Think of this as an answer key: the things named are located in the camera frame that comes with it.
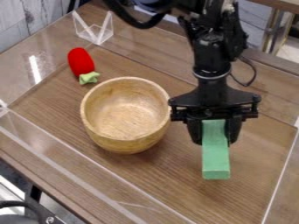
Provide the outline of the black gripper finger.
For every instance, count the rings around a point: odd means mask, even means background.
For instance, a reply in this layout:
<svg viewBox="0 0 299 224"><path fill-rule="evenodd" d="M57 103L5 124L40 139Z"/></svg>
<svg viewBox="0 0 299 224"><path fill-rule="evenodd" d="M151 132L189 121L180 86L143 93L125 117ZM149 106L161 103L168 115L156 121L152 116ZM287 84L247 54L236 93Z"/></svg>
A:
<svg viewBox="0 0 299 224"><path fill-rule="evenodd" d="M228 143L233 144L237 139L239 139L239 132L241 129L241 116L236 115L233 117L231 117L227 121L225 121L225 136L228 139Z"/></svg>
<svg viewBox="0 0 299 224"><path fill-rule="evenodd" d="M201 120L188 118L185 125L192 142L201 145Z"/></svg>

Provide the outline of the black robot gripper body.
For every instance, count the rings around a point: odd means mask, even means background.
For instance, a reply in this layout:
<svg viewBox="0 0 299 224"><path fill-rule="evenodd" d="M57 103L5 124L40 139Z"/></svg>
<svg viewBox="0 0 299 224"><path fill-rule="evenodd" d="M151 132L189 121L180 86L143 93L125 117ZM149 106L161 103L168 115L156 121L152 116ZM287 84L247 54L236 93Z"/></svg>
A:
<svg viewBox="0 0 299 224"><path fill-rule="evenodd" d="M197 87L168 100L171 120L217 120L240 116L240 120L257 118L259 94L236 90L227 83L227 75L203 77L195 75Z"/></svg>

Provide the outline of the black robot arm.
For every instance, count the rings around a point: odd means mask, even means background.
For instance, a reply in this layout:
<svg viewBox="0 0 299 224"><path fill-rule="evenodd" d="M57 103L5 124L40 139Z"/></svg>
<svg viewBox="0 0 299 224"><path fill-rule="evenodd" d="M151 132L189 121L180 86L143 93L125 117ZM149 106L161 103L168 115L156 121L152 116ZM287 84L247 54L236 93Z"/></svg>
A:
<svg viewBox="0 0 299 224"><path fill-rule="evenodd" d="M177 22L193 52L192 75L197 87L168 100L171 119L185 123L191 140L203 144L203 124L224 122L229 144L239 139L241 123L257 117L261 97L229 86L231 62L241 60L248 35L239 22L237 0L103 0L119 18L137 29L155 27L177 9Z"/></svg>

